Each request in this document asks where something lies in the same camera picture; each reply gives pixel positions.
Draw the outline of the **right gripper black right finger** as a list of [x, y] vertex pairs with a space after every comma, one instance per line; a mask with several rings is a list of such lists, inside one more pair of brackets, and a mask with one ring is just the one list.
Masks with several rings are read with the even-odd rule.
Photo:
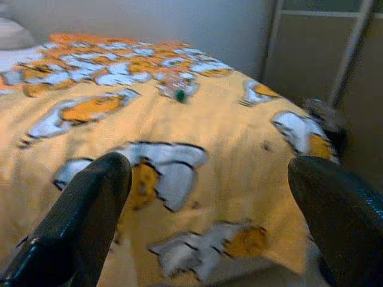
[[382, 286], [382, 195], [340, 165], [298, 156], [288, 183], [338, 286]]

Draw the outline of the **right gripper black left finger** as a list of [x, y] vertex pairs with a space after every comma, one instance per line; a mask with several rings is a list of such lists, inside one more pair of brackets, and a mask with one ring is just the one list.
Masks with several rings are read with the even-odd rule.
[[132, 183], [110, 152], [78, 172], [1, 267], [1, 286], [96, 286]]

